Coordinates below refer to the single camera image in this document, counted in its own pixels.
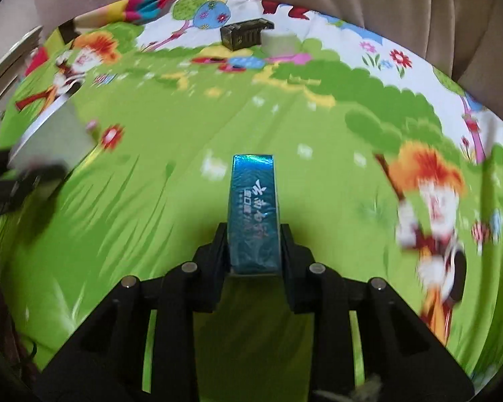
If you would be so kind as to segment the tall white box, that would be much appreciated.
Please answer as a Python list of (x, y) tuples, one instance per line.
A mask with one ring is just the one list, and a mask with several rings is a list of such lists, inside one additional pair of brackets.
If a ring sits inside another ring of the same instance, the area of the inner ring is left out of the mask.
[(18, 173), (61, 166), (70, 173), (96, 147), (70, 95), (45, 109), (10, 149), (8, 167)]

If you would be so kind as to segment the white translucent box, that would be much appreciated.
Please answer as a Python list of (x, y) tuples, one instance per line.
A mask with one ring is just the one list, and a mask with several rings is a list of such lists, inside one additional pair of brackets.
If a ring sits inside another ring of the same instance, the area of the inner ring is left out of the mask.
[(300, 39), (289, 30), (265, 29), (261, 31), (261, 47), (269, 57), (296, 55), (300, 52)]

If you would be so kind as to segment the black small box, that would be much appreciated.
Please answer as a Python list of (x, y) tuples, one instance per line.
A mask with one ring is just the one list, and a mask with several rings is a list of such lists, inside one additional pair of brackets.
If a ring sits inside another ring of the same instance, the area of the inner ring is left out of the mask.
[(222, 45), (231, 51), (258, 46), (263, 30), (271, 30), (274, 24), (264, 18), (224, 25), (220, 29)]

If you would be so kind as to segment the blue teal small box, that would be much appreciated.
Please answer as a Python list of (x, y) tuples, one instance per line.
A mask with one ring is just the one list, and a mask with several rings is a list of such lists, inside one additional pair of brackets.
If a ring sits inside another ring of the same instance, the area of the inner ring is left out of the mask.
[(227, 222), (231, 270), (241, 276), (282, 271), (278, 195), (272, 155), (232, 159)]

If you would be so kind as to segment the ornate white mirror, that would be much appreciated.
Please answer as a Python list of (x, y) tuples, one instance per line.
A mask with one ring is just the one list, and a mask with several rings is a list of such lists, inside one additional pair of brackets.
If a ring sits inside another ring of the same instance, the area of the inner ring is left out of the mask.
[(24, 74), (32, 52), (40, 44), (42, 26), (30, 30), (0, 59), (0, 102)]

